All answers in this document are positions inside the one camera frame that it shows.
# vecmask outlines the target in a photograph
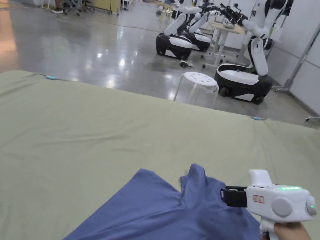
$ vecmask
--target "hand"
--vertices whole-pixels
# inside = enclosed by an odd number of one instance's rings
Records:
[[[274,231],[280,240],[311,240],[301,222],[276,223]]]

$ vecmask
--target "blue shirt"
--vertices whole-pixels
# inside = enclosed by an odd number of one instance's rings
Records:
[[[140,169],[64,240],[259,240],[259,222],[220,198],[223,182],[192,164],[181,192]]]

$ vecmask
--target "gray button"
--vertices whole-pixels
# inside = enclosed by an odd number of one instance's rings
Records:
[[[307,198],[307,210],[311,216],[314,216],[317,214],[317,205],[315,198],[313,196],[309,196]]]
[[[271,203],[273,212],[280,217],[287,217],[292,213],[291,203],[285,197],[276,197]]]

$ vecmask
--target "person's legs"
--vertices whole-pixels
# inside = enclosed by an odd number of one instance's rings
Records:
[[[54,13],[63,13],[62,11],[62,0],[54,0],[56,2],[56,9],[52,10]]]

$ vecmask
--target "red label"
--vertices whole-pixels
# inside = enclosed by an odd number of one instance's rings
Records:
[[[253,201],[257,202],[257,203],[264,203],[264,197],[263,196],[254,195],[253,196]]]

